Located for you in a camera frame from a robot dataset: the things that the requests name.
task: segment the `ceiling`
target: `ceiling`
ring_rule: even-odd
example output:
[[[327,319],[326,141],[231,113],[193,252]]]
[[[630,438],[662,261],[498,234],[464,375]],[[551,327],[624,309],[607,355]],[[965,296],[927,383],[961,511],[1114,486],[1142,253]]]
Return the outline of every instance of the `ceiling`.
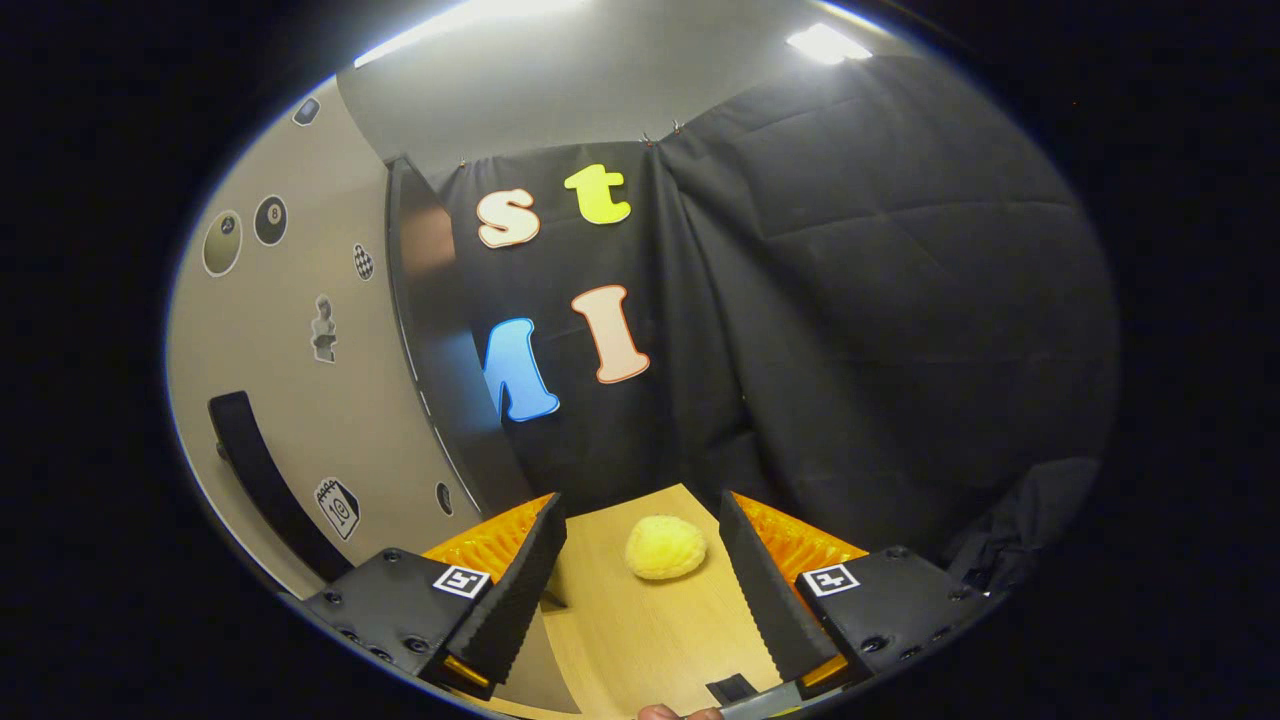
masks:
[[[385,160],[426,176],[467,159],[653,140],[780,73],[813,63],[786,38],[822,22],[877,55],[904,40],[813,0],[481,0],[513,6],[338,73]],[[458,3],[424,3],[433,18]]]

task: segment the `black fabric backdrop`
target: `black fabric backdrop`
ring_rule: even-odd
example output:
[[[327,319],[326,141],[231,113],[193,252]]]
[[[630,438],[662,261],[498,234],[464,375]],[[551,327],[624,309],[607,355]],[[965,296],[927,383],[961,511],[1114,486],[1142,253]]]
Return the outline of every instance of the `black fabric backdrop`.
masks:
[[[563,188],[593,163],[626,178],[621,223],[586,222]],[[937,557],[1033,465],[1105,441],[1117,331],[1093,232],[1034,143],[937,63],[815,68],[654,147],[547,149],[433,182],[480,356],[493,325],[534,320],[561,407],[504,424],[570,512],[673,482],[714,512],[727,487]],[[541,231],[485,247],[476,204],[517,187]],[[570,301],[613,283],[652,365],[605,386]]]

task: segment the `checkered sticker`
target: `checkered sticker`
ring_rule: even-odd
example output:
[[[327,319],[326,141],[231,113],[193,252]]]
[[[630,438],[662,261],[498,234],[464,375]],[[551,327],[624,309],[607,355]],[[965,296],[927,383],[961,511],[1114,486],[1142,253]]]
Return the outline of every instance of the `checkered sticker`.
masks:
[[[480,573],[467,568],[449,565],[449,569],[440,575],[440,579],[431,584],[433,588],[474,598],[480,594],[480,588],[489,579],[489,573]]]
[[[353,252],[356,259],[356,273],[360,274],[360,279],[367,281],[374,277],[374,258],[367,250],[365,250],[365,246],[357,242]]]
[[[854,575],[844,565],[809,570],[808,573],[801,573],[800,577],[809,583],[809,587],[813,588],[813,594],[818,597],[845,592],[861,584],[854,579]]]

